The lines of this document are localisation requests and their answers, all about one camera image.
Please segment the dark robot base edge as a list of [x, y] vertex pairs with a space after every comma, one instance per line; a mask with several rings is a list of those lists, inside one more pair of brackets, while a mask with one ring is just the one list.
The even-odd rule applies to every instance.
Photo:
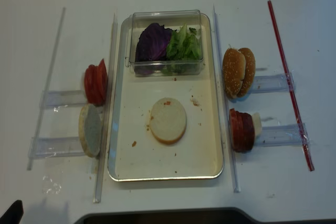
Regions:
[[237, 208], [87, 214], [76, 223], [261, 223]]

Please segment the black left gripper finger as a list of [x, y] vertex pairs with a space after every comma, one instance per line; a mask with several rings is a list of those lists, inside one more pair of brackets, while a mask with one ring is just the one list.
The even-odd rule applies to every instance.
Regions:
[[19, 224], [23, 214], [23, 202], [21, 200], [16, 200], [1, 216], [0, 224]]

